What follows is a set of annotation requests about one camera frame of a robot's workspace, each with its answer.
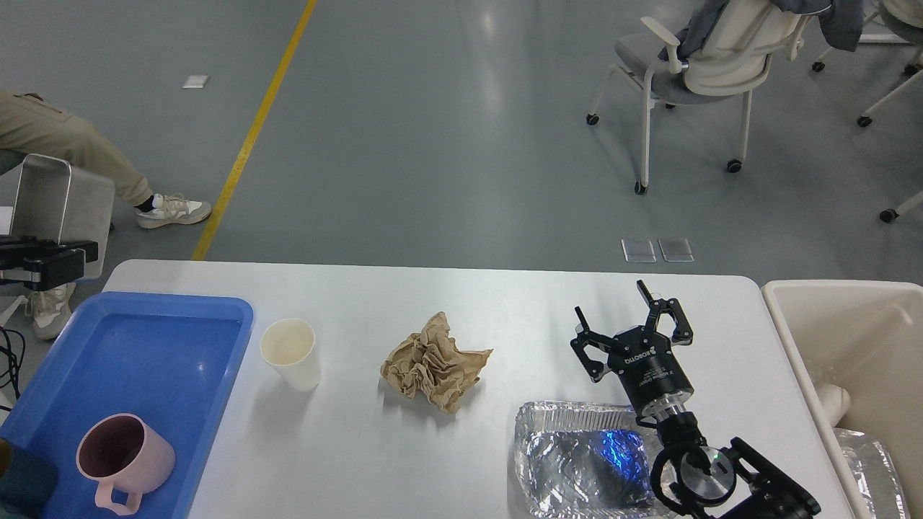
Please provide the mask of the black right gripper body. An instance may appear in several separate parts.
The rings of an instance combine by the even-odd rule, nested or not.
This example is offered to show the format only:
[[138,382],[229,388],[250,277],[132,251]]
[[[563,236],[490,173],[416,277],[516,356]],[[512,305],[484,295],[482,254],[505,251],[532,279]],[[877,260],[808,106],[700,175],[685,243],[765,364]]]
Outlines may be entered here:
[[671,339],[649,333],[646,326],[626,329],[613,339],[609,367],[619,375],[640,420],[666,420],[685,412],[694,389],[672,353]]

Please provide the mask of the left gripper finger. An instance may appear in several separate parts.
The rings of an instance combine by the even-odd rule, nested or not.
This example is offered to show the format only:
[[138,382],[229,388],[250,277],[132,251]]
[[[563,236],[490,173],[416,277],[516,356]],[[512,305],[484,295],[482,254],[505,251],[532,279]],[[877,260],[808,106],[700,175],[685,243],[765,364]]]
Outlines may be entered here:
[[99,259],[99,244],[83,240],[63,243],[67,250],[52,253],[2,253],[1,283],[48,291],[89,275],[89,263]]
[[69,246],[35,236],[1,236],[2,253],[52,253],[67,250]]

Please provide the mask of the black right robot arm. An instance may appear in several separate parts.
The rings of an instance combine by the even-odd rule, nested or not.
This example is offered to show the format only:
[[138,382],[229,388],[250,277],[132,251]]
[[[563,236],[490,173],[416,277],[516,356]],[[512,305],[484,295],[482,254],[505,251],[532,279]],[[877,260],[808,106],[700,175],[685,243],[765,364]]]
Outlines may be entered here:
[[681,516],[709,517],[743,481],[749,496],[732,506],[726,518],[813,518],[820,503],[805,487],[737,437],[716,449],[686,409],[694,388],[673,352],[692,343],[694,333],[676,298],[655,298],[643,280],[637,289],[648,309],[646,320],[612,336],[593,331],[580,308],[570,341],[593,382],[609,373],[619,377],[637,426],[652,428],[661,450],[650,467],[655,498]]

